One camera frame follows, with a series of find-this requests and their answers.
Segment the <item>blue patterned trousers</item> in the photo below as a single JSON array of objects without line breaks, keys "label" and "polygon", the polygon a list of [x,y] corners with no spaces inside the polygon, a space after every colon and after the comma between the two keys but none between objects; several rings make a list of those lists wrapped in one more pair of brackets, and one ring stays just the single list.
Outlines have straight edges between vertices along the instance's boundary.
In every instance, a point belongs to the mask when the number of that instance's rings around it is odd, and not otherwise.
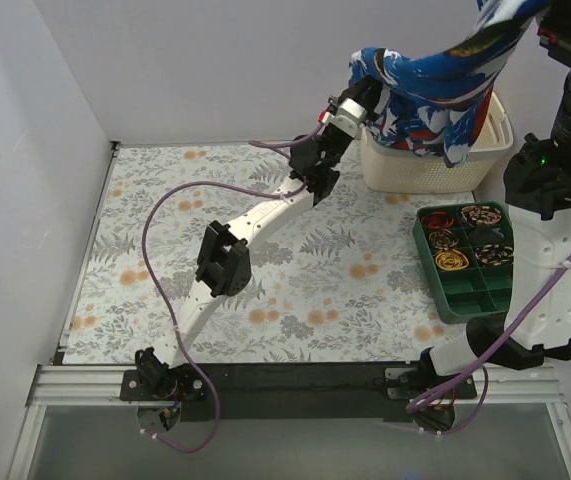
[{"label": "blue patterned trousers", "polygon": [[352,54],[350,82],[367,76],[389,92],[365,131],[382,147],[441,157],[448,168],[466,161],[486,119],[494,83],[525,31],[549,1],[480,1],[466,38],[412,59],[367,47]]}]

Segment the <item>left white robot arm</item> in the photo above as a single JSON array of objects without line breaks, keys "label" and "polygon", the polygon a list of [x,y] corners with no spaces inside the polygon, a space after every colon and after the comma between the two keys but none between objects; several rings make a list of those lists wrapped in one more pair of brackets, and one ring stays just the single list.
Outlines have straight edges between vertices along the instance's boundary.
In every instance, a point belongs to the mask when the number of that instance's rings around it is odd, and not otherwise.
[{"label": "left white robot arm", "polygon": [[206,227],[187,299],[169,312],[171,331],[135,354],[143,387],[153,398],[165,400],[176,392],[178,377],[171,369],[187,362],[188,349],[218,307],[249,284],[253,250],[330,195],[340,177],[336,167],[375,118],[382,91],[379,81],[366,76],[330,98],[318,128],[287,143],[290,173],[277,190],[259,193],[260,203],[241,216]]}]

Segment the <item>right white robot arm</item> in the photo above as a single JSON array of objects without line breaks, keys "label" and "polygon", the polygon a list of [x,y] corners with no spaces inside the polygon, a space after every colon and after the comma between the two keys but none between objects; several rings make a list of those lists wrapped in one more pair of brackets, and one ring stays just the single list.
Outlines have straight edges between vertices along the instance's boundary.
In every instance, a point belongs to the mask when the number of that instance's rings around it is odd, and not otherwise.
[{"label": "right white robot arm", "polygon": [[541,46],[570,71],[550,137],[527,135],[504,172],[514,238],[510,306],[505,316],[469,320],[463,334],[421,354],[417,383],[429,397],[486,362],[524,370],[571,361],[571,1],[543,1],[538,11]]}]

